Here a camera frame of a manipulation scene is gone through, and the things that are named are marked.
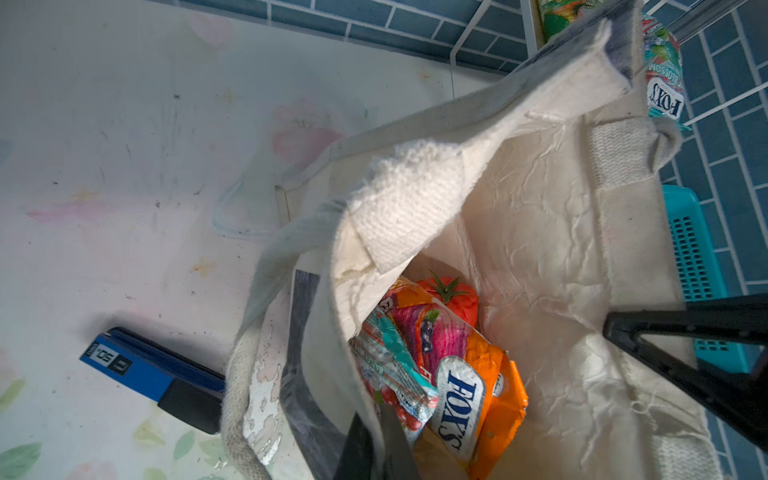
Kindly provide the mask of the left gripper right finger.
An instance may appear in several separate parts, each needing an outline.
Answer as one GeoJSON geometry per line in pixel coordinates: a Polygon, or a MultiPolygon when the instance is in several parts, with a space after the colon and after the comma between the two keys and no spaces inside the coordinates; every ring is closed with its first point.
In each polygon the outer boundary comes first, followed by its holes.
{"type": "Polygon", "coordinates": [[[767,450],[767,295],[693,302],[682,310],[610,312],[603,336],[706,407],[762,451],[767,450]],[[674,354],[653,339],[754,345],[761,353],[747,373],[674,354]]]}

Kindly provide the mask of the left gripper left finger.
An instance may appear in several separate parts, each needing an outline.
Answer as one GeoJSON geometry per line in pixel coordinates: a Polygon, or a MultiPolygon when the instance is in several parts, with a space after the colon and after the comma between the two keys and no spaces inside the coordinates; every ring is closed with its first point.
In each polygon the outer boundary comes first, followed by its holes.
{"type": "Polygon", "coordinates": [[[418,468],[394,407],[381,405],[379,444],[358,415],[348,431],[334,479],[419,480],[418,468]]]}

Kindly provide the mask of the orange Fox's candy bag top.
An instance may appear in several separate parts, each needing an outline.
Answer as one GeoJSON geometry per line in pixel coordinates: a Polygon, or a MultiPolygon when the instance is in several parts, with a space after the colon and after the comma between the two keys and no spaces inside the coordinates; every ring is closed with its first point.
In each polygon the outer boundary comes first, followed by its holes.
{"type": "Polygon", "coordinates": [[[430,429],[470,478],[485,479],[525,418],[527,393],[507,353],[417,282],[399,277],[379,306],[438,390],[430,429]]]}

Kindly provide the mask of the red bell pepper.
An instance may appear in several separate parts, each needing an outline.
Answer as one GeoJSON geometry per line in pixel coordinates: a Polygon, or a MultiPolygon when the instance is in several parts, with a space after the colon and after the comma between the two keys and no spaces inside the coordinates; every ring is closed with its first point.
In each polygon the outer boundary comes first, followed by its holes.
{"type": "Polygon", "coordinates": [[[439,276],[432,272],[431,278],[419,280],[417,284],[471,327],[477,326],[479,296],[459,276],[439,276]]]}

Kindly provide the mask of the cream canvas tote bag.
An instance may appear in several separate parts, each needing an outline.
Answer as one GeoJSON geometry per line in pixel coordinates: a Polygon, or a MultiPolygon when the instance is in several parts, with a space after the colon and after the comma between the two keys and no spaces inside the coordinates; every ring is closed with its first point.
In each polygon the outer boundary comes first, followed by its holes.
{"type": "Polygon", "coordinates": [[[226,370],[221,440],[244,478],[269,477],[244,423],[267,309],[300,265],[319,286],[282,409],[309,466],[337,466],[356,415],[381,442],[348,343],[436,266],[474,283],[529,394],[492,478],[721,477],[703,408],[602,332],[610,312],[684,307],[658,178],[682,136],[649,116],[641,16],[604,2],[496,84],[337,141],[280,186],[226,370]]]}

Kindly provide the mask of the green Fox's candy bag top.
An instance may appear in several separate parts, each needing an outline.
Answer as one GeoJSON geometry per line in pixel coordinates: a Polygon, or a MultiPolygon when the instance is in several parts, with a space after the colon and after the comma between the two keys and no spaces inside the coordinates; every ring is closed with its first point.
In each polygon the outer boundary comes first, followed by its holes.
{"type": "Polygon", "coordinates": [[[375,403],[395,409],[413,446],[435,412],[438,390],[420,374],[399,330],[380,308],[371,312],[349,345],[366,390],[375,403]]]}

